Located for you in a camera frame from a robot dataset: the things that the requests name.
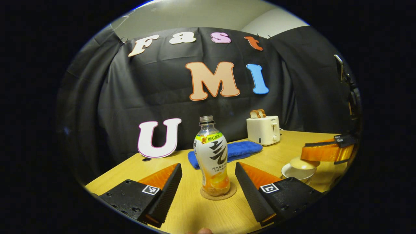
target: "small bowl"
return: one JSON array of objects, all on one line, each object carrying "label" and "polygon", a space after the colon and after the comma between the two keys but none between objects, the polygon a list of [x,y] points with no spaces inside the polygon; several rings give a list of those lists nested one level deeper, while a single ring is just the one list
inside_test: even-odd
[{"label": "small bowl", "polygon": [[312,180],[312,176],[315,174],[315,172],[316,172],[316,167],[312,169],[302,170],[302,169],[296,169],[292,167],[290,163],[288,163],[282,167],[282,176],[280,178],[286,179],[289,177],[294,177],[302,181],[303,183],[309,185]]}]

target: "letter m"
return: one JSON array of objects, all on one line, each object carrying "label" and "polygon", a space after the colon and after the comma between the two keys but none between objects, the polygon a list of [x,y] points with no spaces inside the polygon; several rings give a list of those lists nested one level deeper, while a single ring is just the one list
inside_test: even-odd
[{"label": "letter m", "polygon": [[224,97],[233,97],[240,94],[234,80],[232,62],[220,62],[217,65],[215,74],[208,69],[203,62],[190,62],[185,65],[191,71],[193,93],[189,96],[192,101],[204,100],[208,97],[208,93],[203,90],[202,84],[208,89],[209,93],[216,97],[223,85],[221,95]]}]

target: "blue cloth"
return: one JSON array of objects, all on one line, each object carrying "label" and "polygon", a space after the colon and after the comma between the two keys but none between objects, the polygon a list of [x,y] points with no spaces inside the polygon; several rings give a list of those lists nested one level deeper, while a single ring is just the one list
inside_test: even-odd
[{"label": "blue cloth", "polygon": [[[250,141],[229,143],[227,162],[247,158],[252,153],[259,152],[262,149],[262,145]],[[200,169],[194,151],[188,153],[188,160],[195,169]]]}]

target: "plastic bottle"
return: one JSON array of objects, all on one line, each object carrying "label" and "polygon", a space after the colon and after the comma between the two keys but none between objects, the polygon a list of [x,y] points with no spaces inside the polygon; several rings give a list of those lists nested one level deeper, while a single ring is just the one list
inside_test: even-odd
[{"label": "plastic bottle", "polygon": [[202,172],[202,186],[211,196],[230,190],[227,175],[228,146],[223,134],[215,126],[212,115],[199,117],[201,130],[193,142],[193,150]]}]

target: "white toaster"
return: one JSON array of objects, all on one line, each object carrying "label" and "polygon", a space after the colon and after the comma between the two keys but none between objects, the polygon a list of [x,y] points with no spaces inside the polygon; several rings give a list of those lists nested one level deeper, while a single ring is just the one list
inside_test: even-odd
[{"label": "white toaster", "polygon": [[279,117],[277,115],[258,119],[247,119],[248,140],[260,145],[280,141]]}]

